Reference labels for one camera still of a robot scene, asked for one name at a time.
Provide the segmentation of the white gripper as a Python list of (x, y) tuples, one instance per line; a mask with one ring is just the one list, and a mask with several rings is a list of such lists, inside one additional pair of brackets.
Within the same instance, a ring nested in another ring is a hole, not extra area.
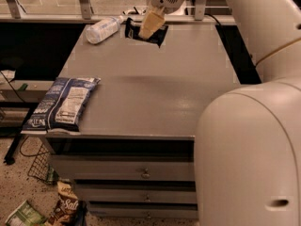
[(150, 0), (152, 7), (144, 16), (138, 36), (143, 40), (148, 40), (165, 23), (165, 11), (178, 10), (184, 0)]

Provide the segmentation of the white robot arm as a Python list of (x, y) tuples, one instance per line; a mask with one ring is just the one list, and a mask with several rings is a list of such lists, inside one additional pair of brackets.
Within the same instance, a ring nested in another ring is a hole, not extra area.
[(261, 83), (198, 120), (200, 226), (301, 226), (301, 11), (293, 0), (226, 0)]

